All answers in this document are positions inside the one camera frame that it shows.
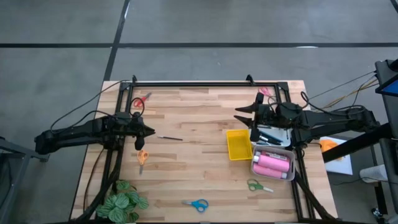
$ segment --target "blue handle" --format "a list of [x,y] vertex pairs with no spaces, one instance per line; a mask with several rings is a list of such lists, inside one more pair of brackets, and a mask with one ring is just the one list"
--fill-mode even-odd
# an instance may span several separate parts
[[199,199],[191,203],[198,212],[203,213],[205,212],[206,208],[209,207],[209,203],[205,199]]

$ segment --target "gray floor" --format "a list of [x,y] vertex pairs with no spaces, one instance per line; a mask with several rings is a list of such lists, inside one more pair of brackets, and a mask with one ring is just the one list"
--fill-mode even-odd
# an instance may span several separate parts
[[[112,42],[123,2],[0,0],[0,43]],[[391,27],[397,21],[388,0],[132,0],[121,42],[394,42],[398,30]],[[375,61],[396,58],[397,51],[119,49],[111,80],[133,74],[140,80],[242,80],[251,74],[257,80],[304,80],[312,96],[373,71]],[[0,49],[0,136],[33,147],[34,136],[100,90],[109,53],[110,49]],[[313,102],[324,105],[366,79]],[[339,106],[352,101],[353,97]],[[373,89],[363,91],[357,104],[373,110],[381,123],[387,121],[381,97]],[[90,103],[58,127],[95,106]],[[62,149],[46,164],[32,161],[12,222],[67,220],[84,153],[84,147]],[[369,153],[353,155],[354,176],[331,174],[330,182],[356,179],[360,169],[372,165]],[[374,222],[369,213],[376,206],[372,187],[332,185],[332,191],[340,218]]]

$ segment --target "wooden table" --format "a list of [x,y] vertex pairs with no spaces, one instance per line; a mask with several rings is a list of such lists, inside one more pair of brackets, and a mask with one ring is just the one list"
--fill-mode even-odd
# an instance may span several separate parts
[[[103,88],[113,83],[104,82]],[[304,82],[288,83],[292,102],[304,105],[300,97],[300,92],[305,91]],[[115,85],[101,95],[99,110],[114,113],[118,89],[119,85]],[[149,208],[136,210],[140,222],[297,221],[290,182],[253,175],[249,170],[251,161],[230,161],[228,157],[226,130],[247,129],[233,115],[248,114],[234,108],[250,105],[257,87],[134,88],[133,97],[148,92],[152,92],[152,96],[145,102],[145,124],[154,128],[156,135],[182,138],[183,141],[159,139],[156,135],[145,138],[144,149],[149,152],[149,159],[140,176],[134,139],[127,138],[120,179],[129,180],[140,195],[148,198]],[[101,150],[100,145],[88,147],[72,218],[82,213],[88,178]],[[91,181],[89,203],[100,189],[105,157],[106,153],[103,153]],[[321,150],[315,144],[309,145],[304,159],[310,189],[326,210],[337,217]],[[261,181],[274,193],[249,191],[246,183],[249,178]],[[307,213],[300,193],[304,213]],[[181,200],[199,198],[210,203],[203,214],[181,203]]]

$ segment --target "green plant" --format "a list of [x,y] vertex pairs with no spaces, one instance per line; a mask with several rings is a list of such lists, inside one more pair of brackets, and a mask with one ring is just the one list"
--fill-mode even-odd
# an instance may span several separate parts
[[140,209],[146,209],[149,204],[146,198],[140,197],[137,189],[131,186],[126,180],[116,181],[117,194],[113,191],[106,198],[104,205],[99,205],[96,209],[97,215],[103,218],[109,218],[117,224],[126,222],[136,222],[139,215],[134,212],[138,206]]

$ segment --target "yellow bin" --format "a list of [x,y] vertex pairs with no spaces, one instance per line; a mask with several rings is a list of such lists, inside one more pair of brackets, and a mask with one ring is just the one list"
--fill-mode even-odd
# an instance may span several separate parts
[[248,160],[253,158],[249,130],[228,130],[226,132],[229,159],[232,161]]

